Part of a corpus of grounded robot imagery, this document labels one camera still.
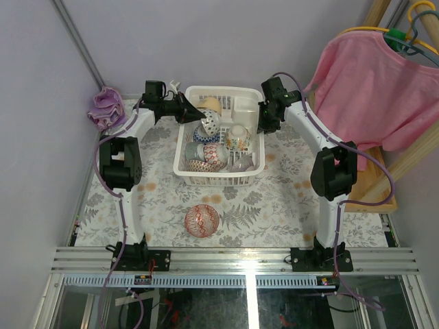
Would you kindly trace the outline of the yellow flower ceramic bowl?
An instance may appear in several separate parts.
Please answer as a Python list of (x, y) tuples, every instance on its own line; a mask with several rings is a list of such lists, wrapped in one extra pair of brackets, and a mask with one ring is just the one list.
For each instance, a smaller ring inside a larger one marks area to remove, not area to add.
[(229, 127), (225, 135), (225, 145), (233, 151), (248, 151), (251, 144), (249, 131), (240, 124)]

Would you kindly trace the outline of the red patterned ceramic bowl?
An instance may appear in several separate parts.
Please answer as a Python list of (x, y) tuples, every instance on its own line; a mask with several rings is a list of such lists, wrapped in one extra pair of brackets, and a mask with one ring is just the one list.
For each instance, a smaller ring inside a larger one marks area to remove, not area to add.
[(223, 169), (228, 164), (229, 150), (220, 143), (209, 143), (204, 146), (204, 160), (210, 164), (214, 171)]

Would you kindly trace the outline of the tan patterned ceramic bowl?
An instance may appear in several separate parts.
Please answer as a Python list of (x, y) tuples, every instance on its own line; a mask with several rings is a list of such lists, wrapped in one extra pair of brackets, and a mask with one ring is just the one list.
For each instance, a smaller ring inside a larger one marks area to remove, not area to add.
[(215, 167), (207, 162), (201, 160), (189, 160), (186, 162), (187, 171), (212, 173), (215, 172)]

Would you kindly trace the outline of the purple glass bowl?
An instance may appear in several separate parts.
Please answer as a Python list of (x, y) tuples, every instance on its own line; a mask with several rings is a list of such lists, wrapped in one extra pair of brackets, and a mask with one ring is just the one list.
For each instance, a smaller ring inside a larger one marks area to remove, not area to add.
[(234, 162), (230, 168), (231, 173), (245, 172), (247, 170), (252, 170), (254, 168), (254, 163), (249, 155), (243, 155), (238, 160)]

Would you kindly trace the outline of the blue triangle patterned bowl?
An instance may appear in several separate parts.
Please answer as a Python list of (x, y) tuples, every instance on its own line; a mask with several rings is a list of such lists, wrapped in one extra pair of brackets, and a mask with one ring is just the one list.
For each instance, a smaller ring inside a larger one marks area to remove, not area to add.
[(208, 108), (201, 109), (201, 112), (205, 115), (205, 117), (201, 119), (201, 123), (206, 134), (208, 136), (217, 134), (220, 130), (220, 116), (218, 113)]

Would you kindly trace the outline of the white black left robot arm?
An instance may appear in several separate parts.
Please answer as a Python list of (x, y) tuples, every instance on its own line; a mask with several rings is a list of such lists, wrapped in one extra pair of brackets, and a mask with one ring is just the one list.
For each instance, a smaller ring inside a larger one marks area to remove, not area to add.
[(95, 151), (99, 156), (96, 176), (115, 201), (122, 245), (134, 245), (144, 239), (136, 201), (143, 169), (139, 142), (163, 117), (173, 117), (179, 124), (206, 117), (179, 87), (178, 82), (171, 82), (171, 89), (167, 90), (164, 82), (147, 80), (130, 118), (114, 134), (103, 137)]

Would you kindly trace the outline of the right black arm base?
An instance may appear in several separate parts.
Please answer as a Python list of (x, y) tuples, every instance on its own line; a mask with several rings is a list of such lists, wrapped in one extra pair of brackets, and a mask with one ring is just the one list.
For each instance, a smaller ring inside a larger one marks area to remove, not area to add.
[(341, 242), (334, 249), (323, 247), (317, 239), (313, 240), (311, 249), (292, 247), (290, 249), (290, 264), (293, 272), (353, 272), (351, 253), (346, 249), (345, 242)]

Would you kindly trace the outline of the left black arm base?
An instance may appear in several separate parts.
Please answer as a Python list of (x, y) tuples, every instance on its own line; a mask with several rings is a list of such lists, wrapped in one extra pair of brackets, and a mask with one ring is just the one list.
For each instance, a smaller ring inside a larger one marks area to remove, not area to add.
[(169, 271), (171, 252), (169, 250), (149, 249), (145, 241), (135, 244), (126, 244), (117, 264), (116, 260), (122, 250), (122, 242), (116, 245), (107, 245), (105, 249), (112, 253), (111, 268), (115, 271)]

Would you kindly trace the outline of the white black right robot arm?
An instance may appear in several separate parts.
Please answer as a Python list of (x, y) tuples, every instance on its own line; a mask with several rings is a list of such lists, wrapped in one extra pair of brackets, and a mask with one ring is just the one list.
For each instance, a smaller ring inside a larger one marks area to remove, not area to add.
[(313, 263), (328, 270), (344, 250), (340, 238), (343, 201), (357, 182), (357, 147), (344, 142), (319, 120), (299, 91), (288, 91), (280, 77), (261, 84), (264, 100), (259, 102), (258, 132), (274, 133), (286, 122), (300, 134), (315, 156), (310, 182), (320, 197), (320, 222), (316, 234)]

